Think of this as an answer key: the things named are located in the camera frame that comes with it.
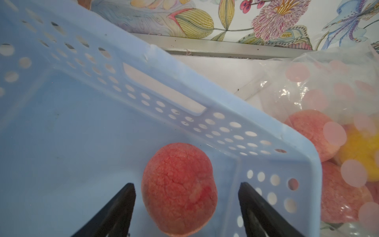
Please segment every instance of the pink flower illustration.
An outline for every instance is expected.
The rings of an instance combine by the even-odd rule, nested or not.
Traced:
[[[251,23],[256,38],[277,39],[307,11],[310,0],[273,0]]]

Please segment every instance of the peach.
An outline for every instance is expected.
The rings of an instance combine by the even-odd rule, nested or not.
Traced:
[[[323,190],[321,196],[321,221],[346,223],[358,221],[358,211],[373,197],[366,186],[356,188],[342,178],[341,168],[331,162],[323,162]]]
[[[328,122],[333,122],[331,118],[317,110],[303,110],[291,114],[284,122],[292,127],[315,146],[321,162],[331,159],[340,146],[330,144],[324,137],[324,126]]]
[[[379,204],[379,182],[367,182],[366,187],[373,196],[374,202]]]
[[[159,149],[145,167],[141,191],[151,218],[172,237],[198,232],[216,210],[211,161],[190,144],[172,143]]]

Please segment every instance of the polka dot pattern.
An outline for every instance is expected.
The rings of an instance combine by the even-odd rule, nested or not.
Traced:
[[[341,165],[341,175],[343,180],[353,186],[360,188],[367,182],[367,170],[357,160],[347,160]]]

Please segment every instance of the white surface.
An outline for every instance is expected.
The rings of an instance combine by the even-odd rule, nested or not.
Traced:
[[[246,100],[253,107],[262,110],[258,96],[250,97],[258,88],[254,87],[263,73],[260,65],[264,60],[240,58],[215,58],[173,55],[200,75],[216,83],[228,92]]]

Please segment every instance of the leaf illustration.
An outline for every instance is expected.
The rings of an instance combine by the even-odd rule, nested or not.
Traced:
[[[218,35],[216,35],[215,37],[213,37],[211,40],[214,40],[214,41],[223,41],[224,37],[225,37],[225,34],[226,34],[226,31],[223,31],[223,32],[219,33]]]
[[[234,0],[221,0],[218,5],[218,17],[225,30],[228,30],[234,17]]]
[[[303,25],[290,27],[279,38],[271,39],[265,42],[265,45],[312,50],[307,28]]]
[[[174,20],[189,38],[202,39],[213,32],[212,17],[200,9],[182,9],[169,15],[169,18]]]
[[[263,45],[265,42],[261,38],[256,38],[254,33],[251,33],[238,40],[237,43]]]

